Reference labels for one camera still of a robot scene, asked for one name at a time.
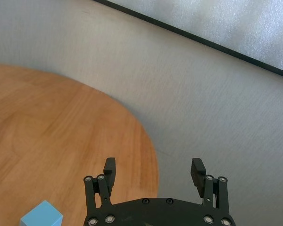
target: frosted window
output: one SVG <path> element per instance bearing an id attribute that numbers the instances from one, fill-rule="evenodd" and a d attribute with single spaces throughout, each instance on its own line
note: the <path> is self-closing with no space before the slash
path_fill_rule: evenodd
<path id="1" fill-rule="evenodd" d="M 283 0 L 110 0 L 283 70 Z"/>

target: white surface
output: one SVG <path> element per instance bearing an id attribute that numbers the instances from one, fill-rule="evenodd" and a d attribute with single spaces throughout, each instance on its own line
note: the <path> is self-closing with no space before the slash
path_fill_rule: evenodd
<path id="1" fill-rule="evenodd" d="M 283 70 L 283 0 L 109 0 Z"/>
<path id="2" fill-rule="evenodd" d="M 157 150 L 159 196 L 200 203 L 192 157 L 229 179 L 237 225 L 283 225 L 283 77 L 90 0 L 0 1 L 0 63 L 119 100 Z"/>

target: round wooden table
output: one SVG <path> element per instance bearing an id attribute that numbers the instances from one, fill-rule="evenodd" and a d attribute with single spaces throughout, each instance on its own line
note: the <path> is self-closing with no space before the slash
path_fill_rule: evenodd
<path id="1" fill-rule="evenodd" d="M 69 78 L 0 65 L 0 226 L 17 226 L 43 200 L 64 226 L 83 225 L 83 178 L 108 157 L 117 163 L 112 203 L 156 197 L 155 151 L 128 110 Z"/>

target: wooden table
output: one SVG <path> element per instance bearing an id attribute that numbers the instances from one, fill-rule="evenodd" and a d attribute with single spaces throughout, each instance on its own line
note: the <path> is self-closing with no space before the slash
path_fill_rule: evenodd
<path id="1" fill-rule="evenodd" d="M 43 200 L 64 226 L 83 225 L 83 177 L 102 173 L 108 157 L 112 203 L 156 197 L 154 148 L 128 110 L 74 80 L 0 65 L 0 226 L 17 226 Z"/>

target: blue cube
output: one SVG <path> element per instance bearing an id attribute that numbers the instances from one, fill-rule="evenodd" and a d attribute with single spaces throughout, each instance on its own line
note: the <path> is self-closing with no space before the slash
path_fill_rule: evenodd
<path id="1" fill-rule="evenodd" d="M 20 220 L 20 226 L 61 226 L 63 215 L 43 201 Z"/>

